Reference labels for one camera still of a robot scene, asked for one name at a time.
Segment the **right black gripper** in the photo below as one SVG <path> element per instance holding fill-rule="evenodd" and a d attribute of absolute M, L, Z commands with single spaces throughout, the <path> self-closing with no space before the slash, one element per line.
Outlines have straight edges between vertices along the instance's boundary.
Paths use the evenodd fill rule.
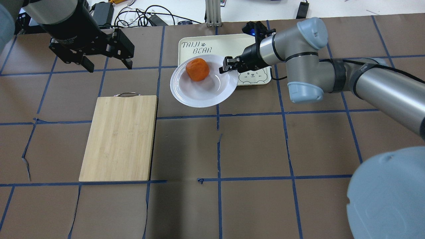
<path fill-rule="evenodd" d="M 243 50 L 240 56 L 233 58 L 225 56 L 219 73 L 224 74 L 232 70 L 238 72 L 256 71 L 264 68 L 264 60 L 262 59 L 257 45 L 254 43 Z"/>

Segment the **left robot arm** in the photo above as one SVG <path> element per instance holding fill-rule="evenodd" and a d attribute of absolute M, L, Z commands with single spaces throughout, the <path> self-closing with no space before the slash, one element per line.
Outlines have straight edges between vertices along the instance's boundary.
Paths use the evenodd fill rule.
<path fill-rule="evenodd" d="M 50 50 L 64 63 L 94 71 L 89 55 L 103 55 L 122 61 L 132 69 L 134 45 L 121 29 L 101 31 L 85 0 L 2 0 L 1 50 L 12 39 L 20 9 L 24 9 L 50 36 Z"/>

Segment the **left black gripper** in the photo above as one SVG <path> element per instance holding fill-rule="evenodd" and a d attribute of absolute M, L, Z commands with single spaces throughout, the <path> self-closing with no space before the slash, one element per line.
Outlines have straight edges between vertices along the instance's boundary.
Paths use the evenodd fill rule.
<path fill-rule="evenodd" d="M 107 34 L 99 28 L 84 2 L 49 2 L 48 32 L 50 50 L 64 63 L 81 65 L 94 72 L 90 55 L 103 55 L 121 60 L 128 70 L 133 69 L 134 45 L 116 28 Z"/>

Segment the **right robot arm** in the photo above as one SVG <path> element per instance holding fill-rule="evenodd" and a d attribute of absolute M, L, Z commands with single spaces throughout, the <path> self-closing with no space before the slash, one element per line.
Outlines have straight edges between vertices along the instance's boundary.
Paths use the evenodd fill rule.
<path fill-rule="evenodd" d="M 225 56 L 220 73 L 256 71 L 285 62 L 290 100 L 315 103 L 325 93 L 350 91 L 424 139 L 424 81 L 383 60 L 318 58 L 328 44 L 323 20 L 310 18 L 282 32 L 248 22 L 255 38 L 239 56 Z M 346 206 L 356 239 L 424 238 L 424 146 L 367 159 L 350 179 Z"/>

